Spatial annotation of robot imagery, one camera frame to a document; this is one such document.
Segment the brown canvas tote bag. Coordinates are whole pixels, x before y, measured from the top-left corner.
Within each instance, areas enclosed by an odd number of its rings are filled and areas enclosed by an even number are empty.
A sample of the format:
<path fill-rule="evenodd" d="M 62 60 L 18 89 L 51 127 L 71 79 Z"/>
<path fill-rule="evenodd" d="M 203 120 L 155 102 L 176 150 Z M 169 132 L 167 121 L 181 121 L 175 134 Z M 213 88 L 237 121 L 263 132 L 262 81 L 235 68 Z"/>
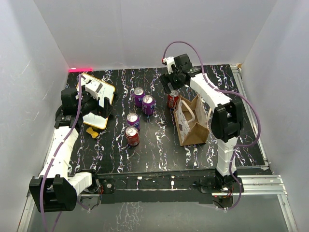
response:
<path fill-rule="evenodd" d="M 210 113 L 206 112 L 200 95 L 192 101 L 180 96 L 173 114 L 180 146 L 206 143 Z"/>

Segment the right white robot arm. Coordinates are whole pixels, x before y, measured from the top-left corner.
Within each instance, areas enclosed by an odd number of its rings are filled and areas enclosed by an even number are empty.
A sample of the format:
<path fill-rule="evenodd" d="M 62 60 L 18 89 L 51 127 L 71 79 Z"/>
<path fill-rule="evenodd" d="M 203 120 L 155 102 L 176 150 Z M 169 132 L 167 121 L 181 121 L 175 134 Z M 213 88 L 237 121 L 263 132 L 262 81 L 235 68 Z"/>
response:
<path fill-rule="evenodd" d="M 212 110 L 211 131 L 218 145 L 215 186 L 219 191 L 228 191 L 237 177 L 233 152 L 243 127 L 242 103 L 233 101 L 215 87 L 202 72 L 202 68 L 192 65 L 187 54 L 162 58 L 162 63 L 168 69 L 160 76 L 166 93 L 171 93 L 169 84 L 173 89 L 189 84 Z"/>

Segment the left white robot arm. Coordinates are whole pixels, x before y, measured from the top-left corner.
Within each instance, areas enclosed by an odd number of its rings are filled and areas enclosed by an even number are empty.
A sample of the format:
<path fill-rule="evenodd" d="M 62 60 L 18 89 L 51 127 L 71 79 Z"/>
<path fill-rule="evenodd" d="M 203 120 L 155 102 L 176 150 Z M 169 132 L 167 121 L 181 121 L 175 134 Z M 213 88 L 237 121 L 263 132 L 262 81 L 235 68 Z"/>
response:
<path fill-rule="evenodd" d="M 46 164 L 38 177 L 31 179 L 29 190 L 39 212 L 72 211 L 77 197 L 85 189 L 94 193 L 100 181 L 94 170 L 68 176 L 73 147 L 78 139 L 83 117 L 91 114 L 105 120 L 112 111 L 114 86 L 91 89 L 70 87 L 61 92 L 62 104 L 56 112 L 54 139 Z"/>

